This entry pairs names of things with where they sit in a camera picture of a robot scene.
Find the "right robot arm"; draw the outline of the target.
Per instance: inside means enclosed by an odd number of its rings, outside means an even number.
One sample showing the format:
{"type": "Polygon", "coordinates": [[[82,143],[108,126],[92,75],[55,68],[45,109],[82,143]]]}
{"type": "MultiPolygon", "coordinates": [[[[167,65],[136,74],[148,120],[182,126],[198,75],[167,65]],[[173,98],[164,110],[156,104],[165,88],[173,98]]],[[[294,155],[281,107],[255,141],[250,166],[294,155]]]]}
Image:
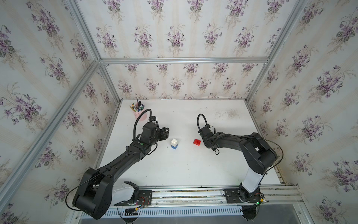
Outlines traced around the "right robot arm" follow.
{"type": "Polygon", "coordinates": [[[277,153],[258,133],[251,135],[233,135],[214,133],[210,125],[199,128],[198,133],[206,148],[220,153],[220,148],[241,151],[249,166],[244,181],[239,185],[237,195],[243,203],[258,203],[262,198],[261,181],[268,170],[274,167],[278,159],[277,153]]]}

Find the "white lego brick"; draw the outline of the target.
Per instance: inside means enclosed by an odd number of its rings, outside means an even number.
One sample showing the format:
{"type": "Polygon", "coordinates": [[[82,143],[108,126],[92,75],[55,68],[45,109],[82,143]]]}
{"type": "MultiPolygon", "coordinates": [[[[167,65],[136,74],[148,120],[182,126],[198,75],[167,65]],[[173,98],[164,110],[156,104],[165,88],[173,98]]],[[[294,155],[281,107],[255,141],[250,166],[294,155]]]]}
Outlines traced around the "white lego brick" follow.
{"type": "Polygon", "coordinates": [[[178,141],[177,141],[176,139],[172,139],[171,145],[177,146],[177,145],[178,145],[178,141]]]}

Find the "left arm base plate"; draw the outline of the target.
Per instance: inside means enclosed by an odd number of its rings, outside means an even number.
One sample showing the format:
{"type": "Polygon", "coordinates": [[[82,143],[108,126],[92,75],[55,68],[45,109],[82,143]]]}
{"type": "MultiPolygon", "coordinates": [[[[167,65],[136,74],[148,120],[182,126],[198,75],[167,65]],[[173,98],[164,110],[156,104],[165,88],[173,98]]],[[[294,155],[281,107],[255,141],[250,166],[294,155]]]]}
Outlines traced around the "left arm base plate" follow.
{"type": "Polygon", "coordinates": [[[124,200],[118,193],[113,193],[112,205],[113,206],[148,206],[152,203],[152,190],[139,190],[134,192],[129,200],[124,200]]]}

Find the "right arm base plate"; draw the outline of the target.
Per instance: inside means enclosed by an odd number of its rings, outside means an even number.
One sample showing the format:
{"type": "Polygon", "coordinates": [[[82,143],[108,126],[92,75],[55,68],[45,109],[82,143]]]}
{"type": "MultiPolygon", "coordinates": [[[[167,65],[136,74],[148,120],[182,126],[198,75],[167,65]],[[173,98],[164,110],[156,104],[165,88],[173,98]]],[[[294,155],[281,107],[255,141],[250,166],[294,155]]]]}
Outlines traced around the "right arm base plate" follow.
{"type": "Polygon", "coordinates": [[[264,200],[264,194],[259,189],[253,193],[247,193],[244,189],[224,189],[223,195],[227,203],[252,203],[260,205],[264,200]]]}

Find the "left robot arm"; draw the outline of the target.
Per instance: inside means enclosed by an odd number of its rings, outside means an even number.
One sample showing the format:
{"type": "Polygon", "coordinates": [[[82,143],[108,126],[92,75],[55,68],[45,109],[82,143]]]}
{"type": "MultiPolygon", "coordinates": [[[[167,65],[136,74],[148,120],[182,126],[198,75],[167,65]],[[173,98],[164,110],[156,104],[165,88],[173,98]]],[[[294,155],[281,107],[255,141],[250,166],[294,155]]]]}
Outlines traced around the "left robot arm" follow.
{"type": "Polygon", "coordinates": [[[142,134],[126,146],[124,153],[105,166],[85,171],[75,188],[72,205],[90,217],[100,219],[111,207],[114,183],[131,166],[150,154],[152,146],[167,140],[169,132],[169,128],[160,128],[157,122],[147,122],[142,134]]]}

